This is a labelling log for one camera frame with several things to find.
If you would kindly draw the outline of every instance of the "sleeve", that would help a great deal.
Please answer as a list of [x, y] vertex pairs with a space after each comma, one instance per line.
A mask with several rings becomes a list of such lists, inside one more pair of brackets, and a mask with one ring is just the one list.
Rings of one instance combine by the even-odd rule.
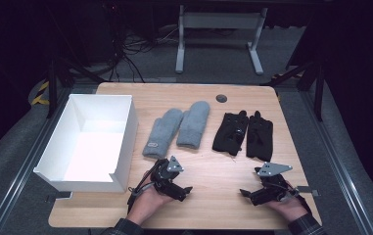
[[289, 224], [293, 235], [326, 235], [323, 227], [308, 213]]
[[107, 228], [101, 235], [143, 235], [144, 230], [138, 224], [121, 218], [114, 228]]

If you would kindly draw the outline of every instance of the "person's right hand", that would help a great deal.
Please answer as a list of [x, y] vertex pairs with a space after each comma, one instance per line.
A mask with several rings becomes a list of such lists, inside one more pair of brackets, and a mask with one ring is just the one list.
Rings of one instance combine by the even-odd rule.
[[[151, 180], [149, 175], [143, 182], [143, 185], [150, 182]], [[148, 189], [144, 190], [144, 192], [134, 201], [134, 205], [131, 208], [131, 211], [128, 213], [126, 219], [141, 226], [145, 220], [151, 217], [162, 206], [172, 201], [174, 201], [172, 198], [159, 193], [154, 186], [149, 187]]]
[[308, 213], [307, 210], [303, 207], [300, 200], [296, 197], [291, 197], [283, 202], [270, 201], [265, 204], [268, 207], [279, 212], [289, 222], [293, 222], [294, 220]]

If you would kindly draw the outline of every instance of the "open cardboard box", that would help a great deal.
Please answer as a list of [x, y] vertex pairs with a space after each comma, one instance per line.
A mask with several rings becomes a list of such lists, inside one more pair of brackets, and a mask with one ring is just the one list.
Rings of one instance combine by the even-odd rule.
[[138, 118], [132, 96], [71, 94], [33, 172], [59, 191], [126, 191]]

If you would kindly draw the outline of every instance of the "wooden table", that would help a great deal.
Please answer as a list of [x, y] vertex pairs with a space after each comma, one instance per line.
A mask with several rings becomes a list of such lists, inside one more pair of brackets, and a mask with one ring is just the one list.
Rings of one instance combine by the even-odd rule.
[[[97, 94], [132, 95], [139, 126], [130, 170], [129, 186], [135, 187], [143, 173], [155, 160], [142, 156], [153, 122], [171, 108], [189, 110], [197, 101], [210, 104], [210, 115], [199, 150], [177, 147], [174, 137], [168, 156], [174, 155], [185, 171], [174, 179], [180, 187], [193, 186], [183, 202], [166, 205], [143, 224], [145, 228], [174, 229], [283, 229], [287, 222], [266, 206], [254, 207], [239, 189], [251, 192], [261, 188], [254, 168], [263, 162], [246, 157], [246, 139], [242, 151], [234, 158], [211, 149], [216, 131], [225, 113], [249, 115], [260, 111], [261, 116], [274, 123], [272, 162], [291, 165], [282, 173], [293, 186], [306, 186], [307, 181], [294, 146], [289, 128], [281, 111], [275, 91], [270, 87], [204, 84], [145, 84], [103, 83]], [[223, 94], [226, 103], [215, 97]], [[73, 193], [71, 199], [57, 200], [49, 223], [54, 227], [109, 227], [125, 217], [129, 192]], [[310, 194], [303, 194], [320, 221]]]

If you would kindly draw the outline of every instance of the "black glove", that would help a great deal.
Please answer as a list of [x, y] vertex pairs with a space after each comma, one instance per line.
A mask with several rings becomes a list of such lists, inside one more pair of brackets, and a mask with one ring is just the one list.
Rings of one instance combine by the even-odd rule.
[[247, 157], [270, 162], [272, 157], [272, 122], [261, 117], [259, 111], [250, 117], [247, 136]]
[[214, 137], [212, 149], [237, 156], [244, 141], [248, 121], [246, 111], [241, 111], [238, 115], [226, 113]]

